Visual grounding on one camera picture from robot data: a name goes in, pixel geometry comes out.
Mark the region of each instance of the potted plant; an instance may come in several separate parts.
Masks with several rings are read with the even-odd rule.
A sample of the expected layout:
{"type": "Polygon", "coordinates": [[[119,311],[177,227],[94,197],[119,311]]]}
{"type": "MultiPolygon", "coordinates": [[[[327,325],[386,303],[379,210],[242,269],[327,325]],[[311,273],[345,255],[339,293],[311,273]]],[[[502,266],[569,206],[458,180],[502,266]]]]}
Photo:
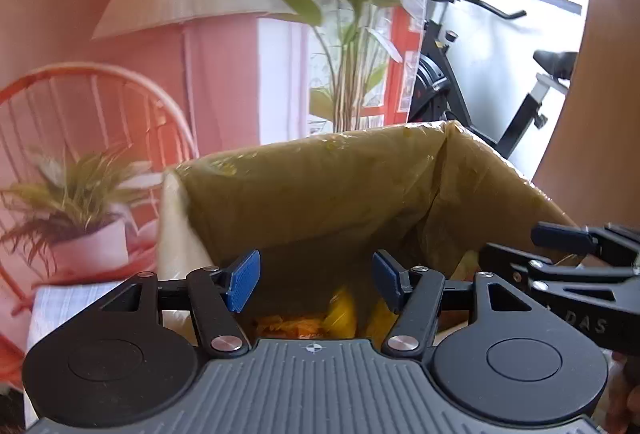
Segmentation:
{"type": "Polygon", "coordinates": [[[332,122],[334,132],[360,128],[367,94],[384,80],[388,59],[402,62],[382,29],[389,8],[402,5],[421,20],[424,0],[417,10],[406,0],[283,1],[292,12],[267,16],[310,26],[328,64],[328,83],[310,90],[309,112],[332,122]]]}
{"type": "Polygon", "coordinates": [[[48,248],[56,271],[91,274],[125,265],[128,260],[126,215],[148,189],[128,188],[148,162],[129,162],[116,153],[87,154],[60,164],[39,152],[31,163],[40,183],[14,183],[0,190],[4,206],[24,216],[0,243],[21,247],[28,263],[48,248]]]}

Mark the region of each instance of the plastic wrap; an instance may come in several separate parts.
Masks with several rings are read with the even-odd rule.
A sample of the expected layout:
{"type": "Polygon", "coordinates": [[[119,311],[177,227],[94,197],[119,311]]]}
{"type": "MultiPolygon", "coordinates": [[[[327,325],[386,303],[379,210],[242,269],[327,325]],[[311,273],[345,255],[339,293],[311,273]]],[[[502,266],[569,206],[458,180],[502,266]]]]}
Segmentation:
{"type": "Polygon", "coordinates": [[[242,312],[323,313],[337,287],[358,323],[378,299],[371,255],[451,276],[486,242],[554,257],[537,221],[571,224],[493,150],[454,123],[320,135],[185,163],[165,181],[158,271],[184,277],[259,249],[262,274],[242,312]]]}

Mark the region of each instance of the white wall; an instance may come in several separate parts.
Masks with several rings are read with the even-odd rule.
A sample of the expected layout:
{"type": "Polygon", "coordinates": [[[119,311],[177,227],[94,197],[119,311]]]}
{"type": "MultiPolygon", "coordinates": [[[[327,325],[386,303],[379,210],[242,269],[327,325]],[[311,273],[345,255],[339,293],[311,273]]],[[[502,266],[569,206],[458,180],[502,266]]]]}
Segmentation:
{"type": "MultiPolygon", "coordinates": [[[[505,12],[519,9],[527,16],[502,20],[468,2],[448,7],[443,31],[459,37],[449,49],[449,60],[465,97],[474,125],[499,139],[542,68],[533,61],[536,49],[577,51],[584,17],[537,0],[484,0],[505,12]]],[[[564,97],[549,91],[542,113],[548,123],[533,125],[511,155],[511,162],[532,178],[558,121],[564,97]]]]}
{"type": "Polygon", "coordinates": [[[308,32],[303,24],[258,20],[260,144],[307,135],[308,32]]]}

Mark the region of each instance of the human hand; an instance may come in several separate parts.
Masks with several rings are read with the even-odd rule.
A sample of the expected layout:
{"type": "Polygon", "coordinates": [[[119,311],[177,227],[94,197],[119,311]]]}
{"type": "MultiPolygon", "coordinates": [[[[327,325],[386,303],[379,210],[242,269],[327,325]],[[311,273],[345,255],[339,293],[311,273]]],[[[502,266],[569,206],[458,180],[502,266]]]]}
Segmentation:
{"type": "MultiPolygon", "coordinates": [[[[613,353],[616,362],[626,363],[626,356],[613,353]]],[[[640,385],[629,382],[622,370],[622,365],[612,372],[609,382],[609,407],[604,425],[609,434],[625,434],[634,416],[640,417],[640,385]]]]}

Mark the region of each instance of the bike seat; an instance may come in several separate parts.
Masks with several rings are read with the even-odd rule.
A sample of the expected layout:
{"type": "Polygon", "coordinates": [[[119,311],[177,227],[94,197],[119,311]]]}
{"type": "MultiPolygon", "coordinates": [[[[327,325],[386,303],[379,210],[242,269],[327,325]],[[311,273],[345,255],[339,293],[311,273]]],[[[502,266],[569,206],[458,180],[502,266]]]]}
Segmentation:
{"type": "Polygon", "coordinates": [[[570,80],[574,71],[575,58],[577,52],[551,52],[538,50],[533,53],[533,59],[540,66],[557,80],[570,80]]]}

